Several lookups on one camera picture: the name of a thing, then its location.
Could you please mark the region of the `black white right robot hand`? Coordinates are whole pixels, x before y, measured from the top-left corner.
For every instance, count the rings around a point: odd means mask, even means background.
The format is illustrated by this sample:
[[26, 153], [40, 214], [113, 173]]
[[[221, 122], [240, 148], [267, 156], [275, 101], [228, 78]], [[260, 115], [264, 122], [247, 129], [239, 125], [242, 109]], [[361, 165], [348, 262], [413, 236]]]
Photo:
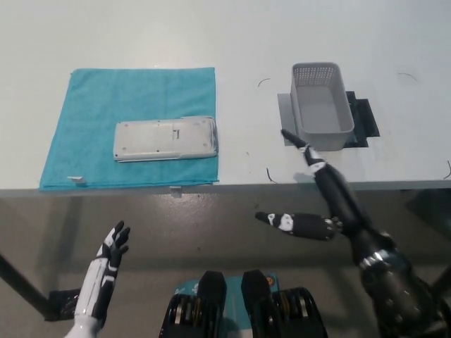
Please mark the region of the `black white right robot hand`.
[[281, 232], [305, 239], [328, 241], [340, 233], [349, 239], [352, 260], [362, 270], [382, 262], [394, 262], [399, 254], [394, 241], [373, 227], [340, 172], [295, 134], [285, 129], [281, 134], [302, 152], [330, 215], [259, 211], [255, 218]]

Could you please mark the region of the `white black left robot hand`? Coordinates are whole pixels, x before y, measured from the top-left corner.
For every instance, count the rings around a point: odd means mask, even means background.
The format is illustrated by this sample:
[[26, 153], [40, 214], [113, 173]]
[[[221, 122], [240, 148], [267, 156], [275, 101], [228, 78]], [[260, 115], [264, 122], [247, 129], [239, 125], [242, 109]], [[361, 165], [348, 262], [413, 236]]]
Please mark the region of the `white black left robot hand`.
[[85, 275], [75, 316], [106, 318], [122, 257], [128, 250], [130, 228], [120, 221], [107, 234]]

